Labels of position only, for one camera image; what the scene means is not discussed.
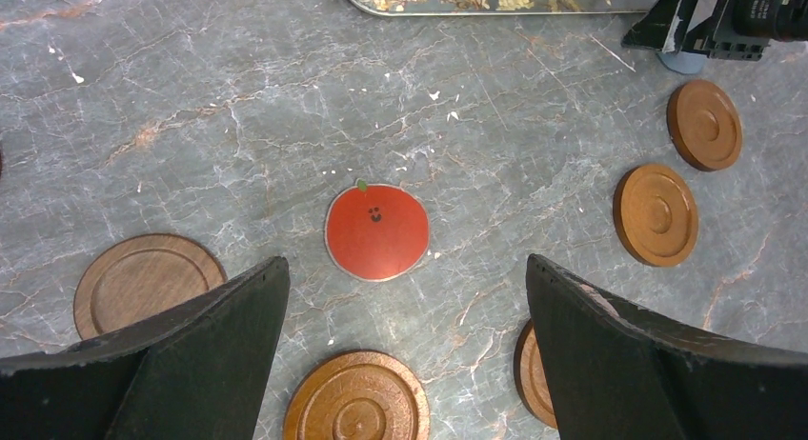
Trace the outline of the blue round coaster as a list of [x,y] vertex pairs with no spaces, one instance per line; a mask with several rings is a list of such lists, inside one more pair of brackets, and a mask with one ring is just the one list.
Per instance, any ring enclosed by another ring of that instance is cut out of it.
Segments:
[[707,56],[690,52],[658,52],[660,63],[672,72],[682,75],[698,75],[702,72]]

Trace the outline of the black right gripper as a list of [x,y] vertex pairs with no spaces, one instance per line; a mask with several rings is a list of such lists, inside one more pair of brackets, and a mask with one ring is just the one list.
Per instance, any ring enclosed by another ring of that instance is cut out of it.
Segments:
[[657,0],[625,33],[621,46],[757,61],[772,40],[807,40],[807,0],[716,0],[712,14],[689,29],[682,43],[684,7],[685,0]]

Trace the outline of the glossy wooden ridged coaster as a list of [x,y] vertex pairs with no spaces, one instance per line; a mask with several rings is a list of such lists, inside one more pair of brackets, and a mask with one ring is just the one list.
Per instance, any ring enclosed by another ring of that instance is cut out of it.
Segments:
[[428,439],[427,394],[412,370],[375,350],[339,353],[312,370],[287,408],[285,439]]

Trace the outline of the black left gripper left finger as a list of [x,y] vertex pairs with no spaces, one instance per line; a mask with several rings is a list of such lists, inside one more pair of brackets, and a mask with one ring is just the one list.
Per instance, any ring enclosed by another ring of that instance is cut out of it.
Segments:
[[288,261],[55,353],[1,362],[5,439],[250,439],[286,315]]

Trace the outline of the red round coaster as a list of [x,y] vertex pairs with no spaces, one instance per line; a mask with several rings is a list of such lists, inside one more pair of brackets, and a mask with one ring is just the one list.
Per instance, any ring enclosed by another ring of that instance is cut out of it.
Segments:
[[427,253],[430,221],[411,193],[359,179],[329,205],[324,243],[333,263],[351,277],[385,282],[411,270]]

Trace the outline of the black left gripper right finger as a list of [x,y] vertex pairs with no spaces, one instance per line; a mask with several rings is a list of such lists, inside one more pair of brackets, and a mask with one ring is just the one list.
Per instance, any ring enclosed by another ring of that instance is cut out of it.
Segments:
[[537,346],[564,439],[803,439],[807,356],[681,323],[527,260]]

